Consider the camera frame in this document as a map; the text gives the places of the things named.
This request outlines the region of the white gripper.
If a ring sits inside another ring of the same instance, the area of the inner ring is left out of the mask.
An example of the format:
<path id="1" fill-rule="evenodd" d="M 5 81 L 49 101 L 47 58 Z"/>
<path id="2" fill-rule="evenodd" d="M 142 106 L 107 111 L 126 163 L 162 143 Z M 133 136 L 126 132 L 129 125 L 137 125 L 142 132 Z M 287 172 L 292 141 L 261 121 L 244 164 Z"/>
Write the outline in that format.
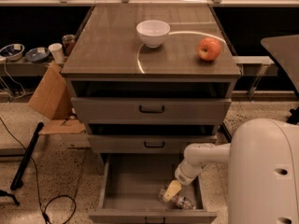
<path id="1" fill-rule="evenodd" d="M 193 180 L 200 174 L 200 165 L 191 165 L 184 159 L 177 167 L 175 171 L 175 179 L 166 189 L 163 200 L 169 202 L 176 194 L 181 191 L 181 185 L 188 186 Z"/>

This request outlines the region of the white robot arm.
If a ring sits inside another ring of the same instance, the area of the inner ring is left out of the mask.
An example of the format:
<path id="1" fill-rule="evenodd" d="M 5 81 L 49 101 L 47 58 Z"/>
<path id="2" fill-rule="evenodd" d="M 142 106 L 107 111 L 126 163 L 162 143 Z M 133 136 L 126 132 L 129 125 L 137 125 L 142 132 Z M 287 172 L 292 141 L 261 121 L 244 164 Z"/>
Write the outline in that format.
<path id="1" fill-rule="evenodd" d="M 228 144 L 185 147 L 163 200 L 190 185 L 206 165 L 228 165 L 228 224 L 299 224 L 299 126 L 252 119 Z"/>

